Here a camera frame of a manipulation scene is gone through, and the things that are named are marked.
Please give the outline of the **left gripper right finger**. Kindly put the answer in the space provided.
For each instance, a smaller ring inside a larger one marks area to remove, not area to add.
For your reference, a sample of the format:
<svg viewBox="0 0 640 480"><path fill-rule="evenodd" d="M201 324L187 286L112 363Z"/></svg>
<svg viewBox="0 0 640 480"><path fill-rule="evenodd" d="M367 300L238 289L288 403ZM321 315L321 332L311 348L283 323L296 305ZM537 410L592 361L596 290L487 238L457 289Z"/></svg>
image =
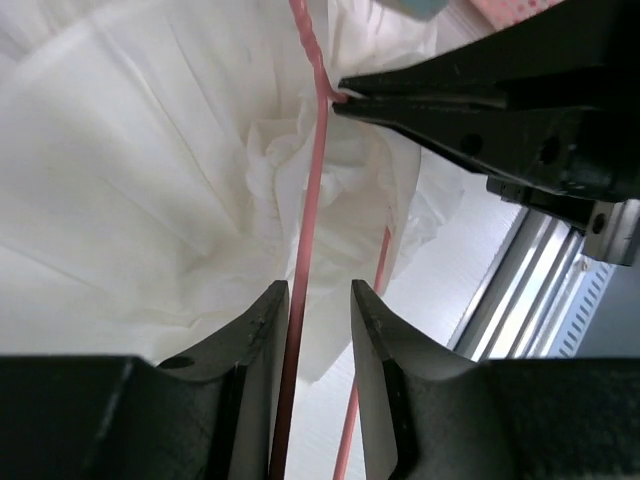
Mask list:
<svg viewBox="0 0 640 480"><path fill-rule="evenodd" d="M473 362L362 280L351 328L370 479L635 479L633 358Z"/></svg>

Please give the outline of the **white pleated skirt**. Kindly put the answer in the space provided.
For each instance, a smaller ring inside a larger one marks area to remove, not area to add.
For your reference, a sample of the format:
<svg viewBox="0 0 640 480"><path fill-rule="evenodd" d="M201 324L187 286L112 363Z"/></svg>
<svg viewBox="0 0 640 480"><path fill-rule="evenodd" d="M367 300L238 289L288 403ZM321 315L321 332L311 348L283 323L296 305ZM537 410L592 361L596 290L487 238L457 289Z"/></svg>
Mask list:
<svg viewBox="0 0 640 480"><path fill-rule="evenodd" d="M436 19L308 1L332 80L436 55ZM1 353L153 362L292 280L317 107L287 1L1 1ZM306 353L349 342L351 279L383 289L458 210L460 172L328 122Z"/></svg>

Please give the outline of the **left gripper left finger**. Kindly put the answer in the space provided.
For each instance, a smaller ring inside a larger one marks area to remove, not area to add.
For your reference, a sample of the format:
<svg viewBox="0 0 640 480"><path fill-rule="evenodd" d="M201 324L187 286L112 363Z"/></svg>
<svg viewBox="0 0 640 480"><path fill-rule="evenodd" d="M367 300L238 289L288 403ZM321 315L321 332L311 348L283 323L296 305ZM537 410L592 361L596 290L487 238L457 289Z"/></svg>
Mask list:
<svg viewBox="0 0 640 480"><path fill-rule="evenodd" d="M289 288L158 365L136 356L3 356L5 479L263 479Z"/></svg>

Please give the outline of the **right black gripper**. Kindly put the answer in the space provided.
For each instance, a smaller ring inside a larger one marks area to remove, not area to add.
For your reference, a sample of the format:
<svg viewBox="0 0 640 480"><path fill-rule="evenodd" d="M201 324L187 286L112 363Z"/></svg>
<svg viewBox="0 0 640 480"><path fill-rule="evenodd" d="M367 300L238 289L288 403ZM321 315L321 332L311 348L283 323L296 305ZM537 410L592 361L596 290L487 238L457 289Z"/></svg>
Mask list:
<svg viewBox="0 0 640 480"><path fill-rule="evenodd" d="M345 77L365 97L459 97L510 110L351 99L342 117L390 128L475 173L489 192L568 221L584 252L639 249L639 4L562 1L396 70Z"/></svg>

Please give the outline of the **pink wire hanger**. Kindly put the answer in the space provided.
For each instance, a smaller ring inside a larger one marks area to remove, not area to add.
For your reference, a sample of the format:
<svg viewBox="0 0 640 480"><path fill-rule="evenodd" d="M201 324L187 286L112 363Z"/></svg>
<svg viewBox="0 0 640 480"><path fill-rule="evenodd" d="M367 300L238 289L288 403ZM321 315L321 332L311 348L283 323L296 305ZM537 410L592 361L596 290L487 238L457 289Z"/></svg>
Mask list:
<svg viewBox="0 0 640 480"><path fill-rule="evenodd" d="M344 103L348 100L348 96L336 91L329 80L322 50L313 31L312 18L307 3L305 1L291 1L289 7L298 30L301 46L313 69L317 100L317 122L297 248L284 362L269 463L268 477L270 479L283 479L286 471L313 238L328 130L329 104L331 102Z"/></svg>

